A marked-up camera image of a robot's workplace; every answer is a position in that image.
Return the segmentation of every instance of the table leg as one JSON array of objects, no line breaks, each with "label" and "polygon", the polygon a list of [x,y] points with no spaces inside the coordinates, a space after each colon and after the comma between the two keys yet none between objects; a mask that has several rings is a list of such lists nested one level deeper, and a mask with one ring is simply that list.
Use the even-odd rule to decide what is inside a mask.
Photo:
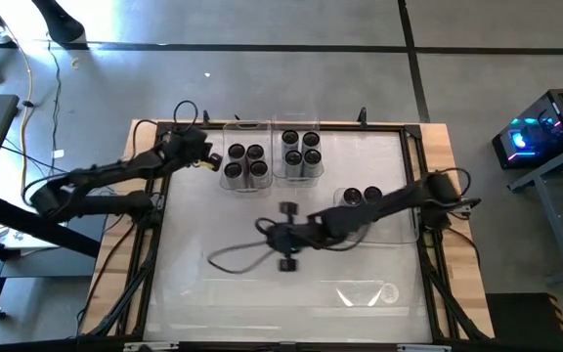
[{"label": "table leg", "polygon": [[2,199],[0,199],[0,224],[95,258],[101,247],[101,244],[95,240],[52,223]]}]

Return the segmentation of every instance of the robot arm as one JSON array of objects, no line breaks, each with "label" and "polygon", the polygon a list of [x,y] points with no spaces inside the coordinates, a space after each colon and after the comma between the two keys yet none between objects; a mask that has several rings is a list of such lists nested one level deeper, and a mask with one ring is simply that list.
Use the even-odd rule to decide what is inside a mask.
[{"label": "robot arm", "polygon": [[[375,203],[359,206],[335,206],[307,216],[306,224],[295,224],[297,204],[283,202],[281,212],[286,222],[258,219],[256,229],[266,237],[267,245],[281,253],[281,271],[295,271],[296,260],[292,255],[304,247],[313,249],[344,251],[351,247],[335,247],[343,243],[351,233],[377,220],[408,208],[419,208],[422,225],[431,229],[445,229],[451,225],[447,213],[467,204],[476,204],[479,199],[462,199],[446,173],[428,173],[422,179],[385,195]],[[266,229],[261,222],[272,225]]]},{"label": "robot arm", "polygon": [[191,127],[172,131],[168,141],[128,161],[104,166],[76,169],[47,182],[30,198],[38,213],[54,222],[91,214],[129,214],[139,219],[153,209],[152,201],[143,191],[127,196],[88,196],[92,190],[131,179],[155,179],[193,164],[218,171],[222,157],[211,154],[205,132]]}]

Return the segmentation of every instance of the metal frame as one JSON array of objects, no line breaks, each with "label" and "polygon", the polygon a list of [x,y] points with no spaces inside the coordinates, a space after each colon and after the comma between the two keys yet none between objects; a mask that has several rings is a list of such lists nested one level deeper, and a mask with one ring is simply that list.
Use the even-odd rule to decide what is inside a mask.
[{"label": "metal frame", "polygon": [[[225,125],[225,123],[208,122],[208,123],[200,123],[200,124],[197,124],[196,126],[203,129],[203,130],[205,130],[205,129],[207,129],[207,130],[221,130],[224,125]],[[165,134],[165,132],[171,130],[173,127],[175,127],[175,123],[173,123],[173,122],[159,122],[157,124],[157,128],[156,128],[155,141],[159,142],[161,140],[162,136]],[[412,160],[411,160],[411,153],[410,153],[410,146],[409,146],[409,140],[410,140],[410,138],[413,138],[413,143],[414,143],[414,147],[416,149],[416,155],[418,157],[418,165],[419,165],[420,171],[421,172],[427,171],[427,164],[426,164],[425,155],[424,155],[424,148],[422,146],[422,136],[421,136],[421,132],[420,132],[420,127],[418,125],[415,125],[415,124],[414,125],[368,124],[368,125],[363,126],[361,123],[357,123],[357,124],[328,123],[328,124],[322,124],[321,130],[322,131],[364,131],[364,132],[393,132],[393,133],[398,133],[400,141],[401,141],[401,149],[402,149],[402,155],[403,155],[403,160],[404,160],[404,169],[405,169],[405,172],[406,172],[406,179],[407,179],[408,183],[411,183],[411,182],[414,181],[414,174],[413,174],[413,169],[412,169]],[[153,189],[154,182],[155,181],[148,181],[147,182],[145,189],[148,193]],[[168,197],[167,193],[168,193],[169,182],[170,182],[170,177],[165,177],[161,180],[160,194],[162,196]],[[163,212],[163,209],[162,209],[161,210],[162,218],[163,218],[163,215],[164,215],[164,212]],[[416,230],[419,231],[419,232],[421,231],[418,226],[416,226]],[[149,251],[157,250],[157,247],[159,246],[160,233],[161,233],[161,228],[157,228],[157,229],[153,230],[152,244],[154,244],[155,246],[150,246]],[[142,243],[142,236],[143,235],[144,235],[143,233],[137,232],[137,234],[136,234],[137,238],[135,238],[134,241]],[[417,244],[417,250],[418,250],[419,253],[421,253],[421,251],[423,251],[423,250],[428,250],[428,248],[429,248],[427,243],[425,243],[423,236],[421,236],[421,235],[422,234],[419,234],[419,241],[416,243]],[[436,248],[434,254],[435,254],[435,257],[436,257],[436,264],[437,264],[438,273],[439,273],[441,279],[447,285],[447,289],[450,290],[449,279],[448,279],[447,268],[446,268],[446,259],[445,259],[445,256],[444,256],[444,251],[442,250],[442,244],[437,241],[437,239],[439,237],[438,234],[433,234],[432,236],[434,236],[433,247]],[[138,258],[140,258],[140,255],[141,255],[141,248],[139,246],[135,246],[133,248],[133,252],[132,252],[130,267],[132,265],[134,265],[134,263],[138,263]],[[146,319],[147,319],[149,301],[151,299],[151,286],[152,286],[152,279],[153,279],[152,274],[153,274],[153,272],[151,272],[150,276],[145,280],[145,282],[143,284],[143,293],[141,295],[141,301],[140,301],[140,306],[139,306],[139,311],[138,311],[137,322],[136,322],[136,326],[133,328],[133,335],[139,336],[140,338],[143,337],[143,333],[144,333],[144,329],[145,329],[145,322],[146,322]],[[133,276],[133,274],[128,273],[129,278],[131,278],[132,276]],[[423,288],[424,288],[424,292],[425,292],[425,302],[426,302],[426,305],[427,305],[428,320],[429,320],[429,326],[430,326],[430,329],[431,329],[432,338],[434,340],[444,338],[442,331],[440,330],[440,324],[439,324],[439,321],[438,321],[436,301],[435,301],[435,296],[434,296],[434,292],[433,292],[433,287],[432,287],[431,283],[429,282],[429,279],[425,276],[423,276],[422,282],[423,282]],[[128,315],[125,314],[125,313],[121,316],[121,318],[119,320],[119,323],[122,326],[121,331],[126,331],[126,321],[127,321]],[[457,324],[455,322],[455,317],[453,316],[453,314],[450,310],[447,310],[447,321],[448,321],[448,328],[449,328],[449,333],[450,333],[449,336],[458,338],[459,335],[458,335],[458,330],[457,330]],[[388,346],[390,344],[377,344],[377,345],[382,345],[382,346],[385,347],[385,346]],[[228,343],[228,344],[224,344],[224,346],[226,346],[228,348],[230,348],[230,347],[235,348],[236,344],[235,343]]]},{"label": "metal frame", "polygon": [[[204,122],[198,123],[196,126],[201,129],[211,129],[211,130],[218,130],[222,129],[225,123],[223,122]],[[163,136],[166,134],[166,131],[169,131],[175,124],[173,122],[159,122],[156,128],[155,134],[155,141],[159,142]],[[393,132],[397,133],[401,140],[401,148],[404,160],[404,169],[406,172],[406,179],[408,182],[414,181],[414,174],[412,168],[412,159],[411,159],[411,150],[409,142],[410,140],[413,141],[413,147],[416,151],[416,157],[418,161],[418,166],[421,172],[427,171],[427,164],[425,160],[424,149],[422,145],[422,136],[420,131],[420,126],[414,125],[386,125],[386,124],[365,124],[365,123],[331,123],[331,124],[322,124],[321,125],[322,131],[365,131],[367,133],[370,132]],[[149,194],[153,193],[153,189],[155,187],[155,182],[157,180],[150,180],[147,182],[145,189]],[[168,187],[170,183],[170,176],[164,177],[160,182],[160,195],[166,197],[168,194]],[[159,216],[161,219],[164,217],[164,208],[159,209]],[[421,229],[418,226],[420,224],[419,216],[416,216],[414,219],[415,229],[419,232],[419,240],[417,241],[417,250],[419,253],[419,258],[421,255],[426,255],[430,249],[434,249],[434,254],[436,258],[437,264],[437,274],[441,280],[444,281],[446,284],[445,289],[446,292],[451,292],[451,289],[448,284],[448,276],[447,276],[447,269],[445,266],[446,260],[444,257],[444,252],[442,250],[442,243],[438,241],[440,234],[433,233],[432,235],[432,245],[429,246],[425,242],[424,236],[421,236]],[[150,243],[149,252],[155,251],[159,247],[159,240],[161,234],[161,227],[154,228],[152,230],[152,238]],[[142,246],[140,244],[143,243],[145,233],[144,231],[137,231],[136,238],[134,239],[135,243],[139,245],[135,245],[132,249],[132,256],[130,259],[130,268],[133,268],[134,271],[130,270],[128,272],[128,279],[131,279],[135,273],[139,270],[138,268],[138,261],[140,260],[142,253]],[[477,343],[470,343],[467,344],[465,341],[460,340],[457,334],[457,323],[454,319],[454,316],[450,309],[447,309],[447,321],[448,321],[448,328],[449,328],[449,337],[444,337],[442,331],[440,329],[440,322],[438,320],[438,314],[436,309],[436,301],[435,301],[435,294],[434,294],[434,286],[428,279],[427,274],[422,270],[421,265],[421,273],[422,273],[422,282],[423,282],[423,290],[425,293],[425,301],[427,306],[428,312],[428,322],[429,327],[431,329],[431,335],[433,344],[435,345],[457,345],[463,343],[464,348],[466,349],[478,349],[483,351],[492,351],[492,350],[505,350],[507,346],[501,346],[500,349],[497,345],[493,343],[489,343],[487,341],[477,342]],[[16,344],[8,344],[8,345],[0,345],[1,351],[25,351],[25,350],[34,350],[34,351],[42,351],[42,350],[52,350],[54,348],[59,348],[61,351],[78,351],[78,350],[85,350],[85,351],[122,351],[125,343],[132,343],[132,342],[143,342],[144,336],[144,329],[145,323],[147,319],[148,307],[149,302],[151,300],[151,290],[152,290],[152,280],[153,280],[153,270],[147,276],[147,278],[142,283],[142,294],[140,298],[138,309],[138,316],[136,320],[136,325],[132,329],[132,333],[126,334],[127,331],[127,316],[128,312],[124,312],[122,316],[119,318],[120,323],[120,331],[117,331],[117,336],[105,336],[105,337],[96,337],[93,335],[83,335],[79,336],[74,339],[61,339],[61,340],[51,340],[51,341],[39,341],[39,342],[27,342],[27,343],[16,343]],[[208,342],[185,342],[179,344],[179,349],[186,349],[186,350],[199,350],[199,351],[213,351],[213,350],[261,350],[262,348],[279,348],[285,351],[297,351],[301,350],[345,350],[345,351],[353,351],[353,350],[374,350],[374,351],[395,351],[399,348],[400,344],[395,343],[294,343],[294,342],[280,342],[279,344],[262,344],[262,343],[240,343],[240,342],[223,342],[223,343],[208,343]]]},{"label": "metal frame", "polygon": [[[552,199],[548,192],[548,186],[546,184],[546,179],[549,179],[551,177],[563,177],[563,175],[561,175],[562,171],[563,153],[547,161],[545,164],[529,172],[527,175],[507,185],[507,189],[512,193],[520,193],[531,186],[534,186],[536,188],[536,191],[540,196],[542,206],[544,207],[544,212],[546,213],[548,221],[553,230],[553,235],[557,240],[560,253],[563,257],[563,226],[560,221],[561,214],[558,214],[555,207],[553,206]],[[563,283],[563,273],[547,277],[546,283],[549,285]]]},{"label": "metal frame", "polygon": [[[40,240],[51,242],[61,248],[67,248],[93,258],[97,258],[99,255],[100,242],[90,239],[68,227],[51,223],[2,199],[0,199],[0,224],[31,234]],[[19,257],[20,255],[20,250],[6,249],[0,244],[0,297],[8,279],[8,277],[3,275],[6,260]]]}]

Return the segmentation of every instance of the transparent container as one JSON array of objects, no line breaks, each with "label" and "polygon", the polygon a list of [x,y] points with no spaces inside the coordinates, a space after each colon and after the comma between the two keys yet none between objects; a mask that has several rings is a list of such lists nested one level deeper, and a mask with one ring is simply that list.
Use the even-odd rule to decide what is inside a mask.
[{"label": "transparent container", "polygon": [[[333,206],[357,206],[367,202],[364,198],[366,189],[356,188],[362,194],[362,200],[360,200],[359,204],[357,204],[357,201],[349,203],[348,199],[344,197],[344,193],[348,189],[339,188],[335,190],[333,193]],[[363,238],[360,245],[376,246],[414,243],[418,240],[418,231],[411,231],[413,212],[414,210],[407,209],[383,217],[362,227],[357,232],[349,234],[345,244],[348,245],[356,242],[360,237]]]},{"label": "transparent container", "polygon": [[229,122],[223,127],[220,185],[237,194],[262,195],[273,184],[271,123]]},{"label": "transparent container", "polygon": [[319,118],[304,112],[273,117],[273,173],[280,187],[314,187],[325,172]]}]

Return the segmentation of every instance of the clear plastic tray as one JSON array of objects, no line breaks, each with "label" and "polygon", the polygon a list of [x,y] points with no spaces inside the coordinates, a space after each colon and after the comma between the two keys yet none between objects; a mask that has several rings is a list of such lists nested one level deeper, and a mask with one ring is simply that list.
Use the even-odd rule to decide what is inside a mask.
[{"label": "clear plastic tray", "polygon": [[[355,187],[360,191],[360,193],[364,194],[364,190],[359,187]],[[333,193],[333,206],[352,206],[345,203],[343,200],[343,194],[347,190],[346,188],[339,188],[336,189]],[[409,220],[406,219],[405,213],[409,215]],[[402,243],[414,243],[418,240],[418,232],[413,232],[415,237],[413,240],[410,240],[409,235],[404,235],[402,233],[398,233],[397,229],[400,229],[398,225],[403,223],[413,223],[413,210],[403,210],[401,214],[397,216],[386,216],[385,218],[379,219],[378,221],[366,225],[361,228],[358,232],[352,233],[347,238],[347,243],[352,243],[358,240],[359,237],[364,237],[362,240],[362,244],[364,245],[380,245],[380,244],[402,244]]]},{"label": "clear plastic tray", "polygon": [[[296,144],[288,145],[283,142],[284,133],[294,134]],[[319,142],[315,146],[304,143],[306,134],[318,136]],[[319,118],[314,115],[308,115],[303,112],[298,113],[282,113],[273,117],[272,129],[272,146],[273,146],[273,173],[278,180],[280,187],[314,187],[319,177],[325,171],[323,164],[323,156],[321,154],[321,132]],[[309,166],[305,162],[305,154],[309,150],[316,151],[311,153],[314,157],[320,158],[318,164]],[[284,158],[289,151],[298,151],[301,153],[301,163],[296,166],[287,165]]]},{"label": "clear plastic tray", "polygon": [[[236,121],[229,122],[223,127],[223,165],[221,166],[220,185],[225,190],[241,194],[261,194],[263,190],[271,187],[273,183],[272,152],[271,152],[271,123],[259,121]],[[233,158],[229,150],[232,146],[242,146],[243,156]],[[252,146],[262,148],[262,157],[251,158]],[[253,171],[256,162],[266,164],[266,173],[257,177]],[[241,174],[236,178],[228,177],[228,165],[237,163]]]}]

